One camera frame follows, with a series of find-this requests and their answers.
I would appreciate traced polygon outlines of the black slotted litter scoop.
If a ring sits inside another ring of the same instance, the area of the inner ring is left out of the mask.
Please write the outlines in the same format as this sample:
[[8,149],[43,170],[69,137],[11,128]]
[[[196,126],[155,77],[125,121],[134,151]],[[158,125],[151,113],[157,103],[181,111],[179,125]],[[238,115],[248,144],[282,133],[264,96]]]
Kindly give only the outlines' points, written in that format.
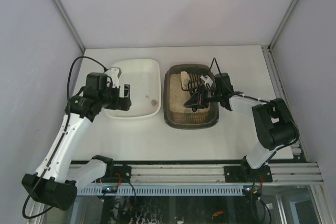
[[[183,91],[186,92],[191,92],[193,93],[195,89],[202,84],[202,80],[200,79],[201,77],[201,70],[199,67],[193,68],[190,71],[181,71],[181,88]],[[183,79],[188,78],[189,84],[187,86],[184,86],[182,84]]]

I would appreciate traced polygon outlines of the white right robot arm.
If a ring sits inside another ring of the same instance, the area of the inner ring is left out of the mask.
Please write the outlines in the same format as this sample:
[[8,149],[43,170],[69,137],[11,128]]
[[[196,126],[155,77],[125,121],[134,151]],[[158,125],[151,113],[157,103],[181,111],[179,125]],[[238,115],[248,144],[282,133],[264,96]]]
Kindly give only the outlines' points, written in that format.
[[246,170],[267,165],[279,150],[296,143],[299,138],[299,129],[283,99],[268,101],[235,91],[227,73],[219,73],[213,78],[208,75],[192,78],[183,71],[181,88],[190,93],[184,107],[193,112],[218,103],[229,111],[254,119],[258,143],[242,160],[241,167]]

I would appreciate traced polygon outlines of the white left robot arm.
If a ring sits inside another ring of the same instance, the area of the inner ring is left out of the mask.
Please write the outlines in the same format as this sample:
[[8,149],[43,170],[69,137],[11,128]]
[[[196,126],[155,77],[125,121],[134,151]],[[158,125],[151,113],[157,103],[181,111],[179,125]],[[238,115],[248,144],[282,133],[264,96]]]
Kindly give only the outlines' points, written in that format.
[[130,109],[130,85],[120,86],[120,76],[117,67],[87,75],[86,84],[68,101],[48,154],[33,174],[25,174],[22,179],[28,198],[65,211],[72,206],[79,190],[114,174],[113,159],[101,155],[93,156],[76,172],[69,172],[69,166],[80,140],[102,110]]

